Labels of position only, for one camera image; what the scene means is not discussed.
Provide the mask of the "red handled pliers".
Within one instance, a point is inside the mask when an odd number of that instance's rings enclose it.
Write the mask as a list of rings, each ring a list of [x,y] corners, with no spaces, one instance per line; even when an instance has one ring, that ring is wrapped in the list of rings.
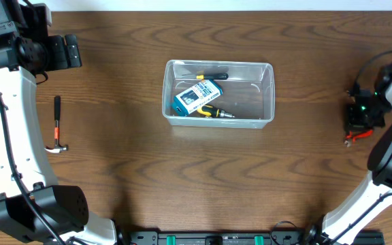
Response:
[[[373,129],[365,131],[348,131],[344,138],[344,144],[346,147],[351,147],[357,140],[370,137],[373,132]]]

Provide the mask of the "small claw hammer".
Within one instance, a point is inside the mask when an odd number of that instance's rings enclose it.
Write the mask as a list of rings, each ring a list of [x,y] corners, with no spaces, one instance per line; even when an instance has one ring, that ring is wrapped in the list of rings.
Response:
[[[69,146],[60,144],[60,119],[61,119],[61,97],[54,98],[54,147],[45,147],[45,150],[52,154],[59,154],[69,150]]]

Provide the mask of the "black yellow slim screwdriver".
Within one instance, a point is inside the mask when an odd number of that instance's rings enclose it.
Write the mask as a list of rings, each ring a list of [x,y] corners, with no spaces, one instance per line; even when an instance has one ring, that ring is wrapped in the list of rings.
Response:
[[[186,74],[180,77],[180,79],[197,79],[197,80],[227,80],[229,78],[228,73],[209,73],[209,74]]]

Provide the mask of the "stubby yellow black screwdriver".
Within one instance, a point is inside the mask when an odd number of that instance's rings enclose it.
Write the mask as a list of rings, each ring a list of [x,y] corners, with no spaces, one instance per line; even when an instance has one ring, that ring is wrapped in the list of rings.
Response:
[[[203,105],[197,109],[197,112],[204,115],[206,118],[235,118],[231,113],[228,113],[213,105]]]

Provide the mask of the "clear plastic container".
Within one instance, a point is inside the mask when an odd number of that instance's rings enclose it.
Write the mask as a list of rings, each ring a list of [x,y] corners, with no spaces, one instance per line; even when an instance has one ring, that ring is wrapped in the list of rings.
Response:
[[[269,63],[170,60],[163,116],[174,126],[262,129],[274,119],[274,68]]]

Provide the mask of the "blue screw box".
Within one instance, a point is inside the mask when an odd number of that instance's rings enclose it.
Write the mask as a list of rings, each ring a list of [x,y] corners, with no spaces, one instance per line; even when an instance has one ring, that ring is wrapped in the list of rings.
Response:
[[[171,107],[179,116],[188,116],[222,94],[222,88],[215,81],[202,80],[175,95]]]

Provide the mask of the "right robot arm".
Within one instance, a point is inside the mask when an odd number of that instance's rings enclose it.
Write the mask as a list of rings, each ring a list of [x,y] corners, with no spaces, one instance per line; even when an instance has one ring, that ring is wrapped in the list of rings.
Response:
[[[379,71],[370,113],[392,111],[392,63]],[[373,147],[367,174],[335,209],[303,235],[302,244],[353,244],[361,230],[392,205],[392,125]]]

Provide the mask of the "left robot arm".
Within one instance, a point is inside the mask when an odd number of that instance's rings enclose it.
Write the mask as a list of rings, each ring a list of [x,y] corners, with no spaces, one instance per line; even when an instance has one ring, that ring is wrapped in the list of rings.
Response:
[[[48,161],[36,78],[82,64],[76,36],[51,36],[51,24],[43,3],[0,1],[0,231],[23,243],[117,244],[114,221],[59,184]]]

